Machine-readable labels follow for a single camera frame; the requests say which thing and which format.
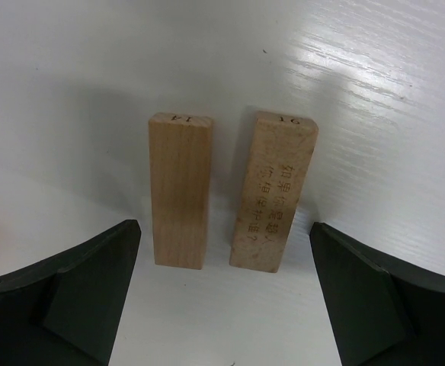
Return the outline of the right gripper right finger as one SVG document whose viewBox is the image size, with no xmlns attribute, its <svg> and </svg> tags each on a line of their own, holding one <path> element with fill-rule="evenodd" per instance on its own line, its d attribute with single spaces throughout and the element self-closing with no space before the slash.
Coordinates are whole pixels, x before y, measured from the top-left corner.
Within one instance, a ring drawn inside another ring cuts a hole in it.
<svg viewBox="0 0 445 366">
<path fill-rule="evenodd" d="M 309 239 L 343 365 L 445 365 L 445 276 L 326 223 Z"/>
</svg>

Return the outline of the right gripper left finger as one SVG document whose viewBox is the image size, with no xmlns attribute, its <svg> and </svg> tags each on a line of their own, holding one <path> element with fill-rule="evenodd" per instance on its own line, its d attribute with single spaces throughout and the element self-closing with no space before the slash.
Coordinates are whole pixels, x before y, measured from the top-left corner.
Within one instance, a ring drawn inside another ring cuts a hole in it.
<svg viewBox="0 0 445 366">
<path fill-rule="evenodd" d="M 0 276 L 0 365 L 107 365 L 142 236 L 124 220 Z"/>
</svg>

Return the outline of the wood block thin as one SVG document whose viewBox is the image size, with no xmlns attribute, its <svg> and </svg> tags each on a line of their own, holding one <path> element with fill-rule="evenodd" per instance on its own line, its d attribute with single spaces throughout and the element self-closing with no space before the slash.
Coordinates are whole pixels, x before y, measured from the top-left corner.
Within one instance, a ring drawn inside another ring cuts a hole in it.
<svg viewBox="0 0 445 366">
<path fill-rule="evenodd" d="M 256 114 L 230 265 L 278 271 L 318 134 L 309 118 Z"/>
</svg>

